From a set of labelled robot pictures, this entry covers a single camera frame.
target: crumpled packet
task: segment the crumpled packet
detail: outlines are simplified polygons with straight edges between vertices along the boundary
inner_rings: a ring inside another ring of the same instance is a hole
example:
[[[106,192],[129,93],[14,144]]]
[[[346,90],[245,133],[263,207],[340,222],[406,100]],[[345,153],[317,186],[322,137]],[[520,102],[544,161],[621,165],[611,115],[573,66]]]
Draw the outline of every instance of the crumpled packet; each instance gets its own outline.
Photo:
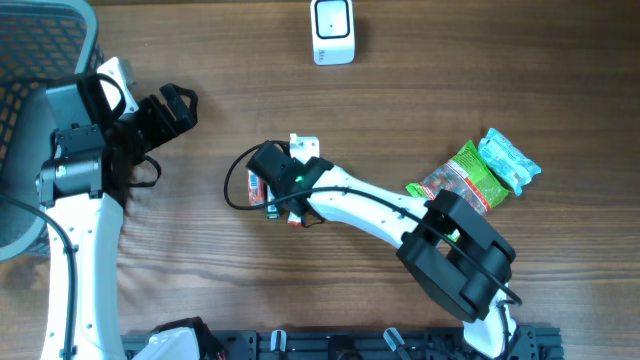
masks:
[[[411,196],[430,199],[435,199],[442,189],[460,195],[483,216],[509,195],[509,190],[493,176],[471,140],[422,182],[407,185]]]
[[[530,183],[534,175],[542,172],[536,163],[524,156],[511,141],[493,128],[480,140],[478,152],[489,168],[518,196],[522,194],[522,187]]]

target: green snack bag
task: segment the green snack bag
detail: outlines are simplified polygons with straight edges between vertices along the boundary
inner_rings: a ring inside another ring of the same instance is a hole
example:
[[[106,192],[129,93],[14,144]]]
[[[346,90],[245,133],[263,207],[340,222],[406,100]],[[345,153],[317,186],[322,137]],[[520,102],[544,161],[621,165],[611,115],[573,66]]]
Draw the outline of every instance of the green snack bag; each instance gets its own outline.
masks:
[[[430,199],[435,199],[442,189],[462,196],[483,216],[509,195],[489,171],[471,140],[421,183],[407,185],[411,196]]]

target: wooden table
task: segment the wooden table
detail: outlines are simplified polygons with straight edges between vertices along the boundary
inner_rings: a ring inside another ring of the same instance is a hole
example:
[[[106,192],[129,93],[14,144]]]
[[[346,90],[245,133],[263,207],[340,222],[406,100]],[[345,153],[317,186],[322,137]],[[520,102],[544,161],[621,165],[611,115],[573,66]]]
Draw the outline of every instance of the wooden table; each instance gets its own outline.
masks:
[[[495,127],[543,169],[487,216],[518,252],[513,313],[560,327],[568,359],[637,358],[640,7],[609,3],[358,1],[356,62],[339,67],[313,64],[305,3],[97,8],[136,95],[174,82],[200,96],[200,123],[153,152],[162,179],[127,206],[122,332],[197,315],[263,331],[460,325],[386,243],[234,211],[222,182],[243,150],[296,132],[404,192]],[[232,192],[246,201],[244,171]],[[48,260],[2,264],[0,281],[0,359],[36,358]]]

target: blue and white package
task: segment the blue and white package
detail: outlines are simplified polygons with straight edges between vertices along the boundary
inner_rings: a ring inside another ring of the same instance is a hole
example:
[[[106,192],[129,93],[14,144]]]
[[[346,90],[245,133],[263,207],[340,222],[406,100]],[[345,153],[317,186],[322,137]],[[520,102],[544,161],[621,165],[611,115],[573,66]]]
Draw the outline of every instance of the blue and white package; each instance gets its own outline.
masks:
[[[522,194],[522,187],[531,182],[542,169],[524,156],[511,141],[498,130],[491,128],[478,144],[478,152],[487,166],[513,189]]]

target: plastic basket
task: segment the plastic basket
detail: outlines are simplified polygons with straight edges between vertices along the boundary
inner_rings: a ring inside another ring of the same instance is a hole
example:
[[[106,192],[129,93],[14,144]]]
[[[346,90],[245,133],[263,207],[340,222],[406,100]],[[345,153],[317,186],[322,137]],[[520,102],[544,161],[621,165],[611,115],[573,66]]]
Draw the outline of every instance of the plastic basket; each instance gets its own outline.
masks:
[[[42,83],[95,70],[98,20],[83,0],[0,0],[0,191],[38,207],[34,185],[55,129]],[[44,222],[0,203],[0,261],[48,255]]]

